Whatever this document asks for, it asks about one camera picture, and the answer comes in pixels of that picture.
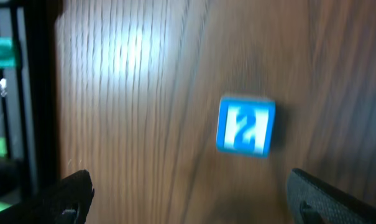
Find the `blue number 2 block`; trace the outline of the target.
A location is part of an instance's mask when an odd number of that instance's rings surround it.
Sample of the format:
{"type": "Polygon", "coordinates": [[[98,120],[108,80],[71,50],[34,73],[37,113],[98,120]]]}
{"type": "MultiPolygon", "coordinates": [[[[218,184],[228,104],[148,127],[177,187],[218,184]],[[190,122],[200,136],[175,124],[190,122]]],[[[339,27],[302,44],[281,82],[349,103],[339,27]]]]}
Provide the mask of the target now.
{"type": "Polygon", "coordinates": [[[267,157],[276,104],[266,98],[224,96],[219,104],[216,147],[221,152],[267,157]]]}

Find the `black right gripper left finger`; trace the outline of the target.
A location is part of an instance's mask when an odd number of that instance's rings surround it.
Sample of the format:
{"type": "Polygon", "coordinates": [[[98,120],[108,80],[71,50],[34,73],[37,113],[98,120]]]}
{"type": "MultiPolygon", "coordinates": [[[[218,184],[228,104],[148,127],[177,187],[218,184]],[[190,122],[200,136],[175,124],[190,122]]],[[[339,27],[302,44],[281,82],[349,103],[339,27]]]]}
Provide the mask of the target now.
{"type": "Polygon", "coordinates": [[[0,223],[85,224],[94,197],[90,173],[79,170],[38,195],[0,212],[0,223]]]}

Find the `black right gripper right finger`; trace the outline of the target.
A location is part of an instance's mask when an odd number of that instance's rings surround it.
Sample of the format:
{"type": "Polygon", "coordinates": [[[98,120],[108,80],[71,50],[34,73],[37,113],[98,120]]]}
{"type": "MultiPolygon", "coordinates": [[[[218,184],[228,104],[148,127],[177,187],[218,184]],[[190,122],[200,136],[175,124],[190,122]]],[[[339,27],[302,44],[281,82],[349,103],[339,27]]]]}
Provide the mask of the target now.
{"type": "Polygon", "coordinates": [[[301,170],[292,169],[286,186],[295,223],[376,223],[376,208],[301,170]]]}

